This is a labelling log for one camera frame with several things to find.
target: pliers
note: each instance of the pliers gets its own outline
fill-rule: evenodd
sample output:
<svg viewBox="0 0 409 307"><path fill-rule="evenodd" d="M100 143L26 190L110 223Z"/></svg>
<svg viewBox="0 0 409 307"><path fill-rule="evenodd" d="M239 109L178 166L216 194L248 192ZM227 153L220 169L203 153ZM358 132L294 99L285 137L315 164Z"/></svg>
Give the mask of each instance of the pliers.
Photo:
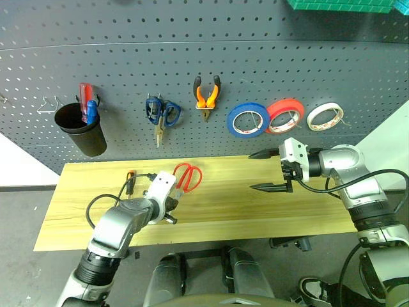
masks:
<svg viewBox="0 0 409 307"><path fill-rule="evenodd" d="M202 78L197 76L194 79L193 83L193 95L196 98L196 109L200 109L202 111L203 120L207 122L209 118L210 111L215 108L216 100L219 97L220 90L221 90L221 81L218 75L213 77L213 81L215 83L213 87L213 91L210 93L209 98L204 99L201 92L200 92L200 85L202 83Z"/></svg>

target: wooden table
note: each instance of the wooden table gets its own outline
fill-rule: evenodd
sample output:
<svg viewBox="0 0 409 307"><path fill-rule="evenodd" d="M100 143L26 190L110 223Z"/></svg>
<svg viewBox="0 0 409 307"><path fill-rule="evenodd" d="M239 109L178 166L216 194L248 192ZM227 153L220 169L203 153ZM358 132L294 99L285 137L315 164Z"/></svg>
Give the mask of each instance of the wooden table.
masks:
<svg viewBox="0 0 409 307"><path fill-rule="evenodd" d="M130 169L137 173L172 172L180 162L189 162L203 170L201 185L180 199L173 212L178 218L176 225L166 222L149 225L134 236L131 246L355 231L341 201L329 195L309 192L296 182L292 194L250 189L253 184L284 182L278 157L68 163L34 250L85 249L92 234L84 216L90 200L103 193L117 194ZM135 197L141 197L149 183L147 178L137 178ZM324 179L314 178L309 184L323 188ZM109 198L97 201L91 209L94 222L112 204Z"/></svg>

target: black cup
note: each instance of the black cup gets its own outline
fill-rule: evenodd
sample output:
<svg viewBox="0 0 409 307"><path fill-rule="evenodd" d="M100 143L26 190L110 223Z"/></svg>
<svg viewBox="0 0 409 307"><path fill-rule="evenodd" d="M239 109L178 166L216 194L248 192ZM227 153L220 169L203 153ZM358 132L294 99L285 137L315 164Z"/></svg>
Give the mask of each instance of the black cup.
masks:
<svg viewBox="0 0 409 307"><path fill-rule="evenodd" d="M54 120L84 155L95 157L103 154L107 149L107 142L100 125L100 116L97 116L95 122L87 125L82 121L80 104L63 106L56 112Z"/></svg>

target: shoe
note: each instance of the shoe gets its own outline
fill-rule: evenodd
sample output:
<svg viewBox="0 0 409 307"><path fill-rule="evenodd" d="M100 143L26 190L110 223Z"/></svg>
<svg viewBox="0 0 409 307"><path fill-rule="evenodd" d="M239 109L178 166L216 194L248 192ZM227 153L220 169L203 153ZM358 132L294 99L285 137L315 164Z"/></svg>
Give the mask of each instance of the shoe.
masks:
<svg viewBox="0 0 409 307"><path fill-rule="evenodd" d="M308 306L308 307L312 306L310 304L307 304L304 301L304 297L301 295L301 291L299 291L299 289L297 289L293 294L290 295L289 301L294 304L301 305L301 306Z"/></svg>
<svg viewBox="0 0 409 307"><path fill-rule="evenodd" d="M331 284L315 277L304 277L298 283L304 301L315 307L332 306L328 298L329 286Z"/></svg>

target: scissors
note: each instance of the scissors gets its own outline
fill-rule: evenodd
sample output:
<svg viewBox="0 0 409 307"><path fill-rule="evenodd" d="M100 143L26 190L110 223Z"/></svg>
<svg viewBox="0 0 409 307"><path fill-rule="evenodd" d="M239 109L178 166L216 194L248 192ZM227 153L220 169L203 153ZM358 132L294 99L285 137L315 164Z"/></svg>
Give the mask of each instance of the scissors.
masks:
<svg viewBox="0 0 409 307"><path fill-rule="evenodd" d="M178 190L176 192L176 196L175 196L176 200L181 198L181 196L184 193L191 192L195 188L197 188L198 185L201 183L202 177L203 177L202 171L200 170L200 168L198 168L197 166L192 166L189 163L180 163L180 164L176 165L176 167L173 170L173 175L176 174L176 171L178 170L178 168L180 168L182 166L186 166L186 169L183 172L183 175L180 177L178 183L176 184L176 188ZM192 181L192 176L193 176L194 171L197 171L199 173L199 180L197 180L196 184L194 184L192 187L189 187L190 182Z"/></svg>
<svg viewBox="0 0 409 307"><path fill-rule="evenodd" d="M145 104L146 116L155 125L155 138L159 148L164 137L164 127L172 127L179 120L181 107L168 100L150 97L149 94Z"/></svg>

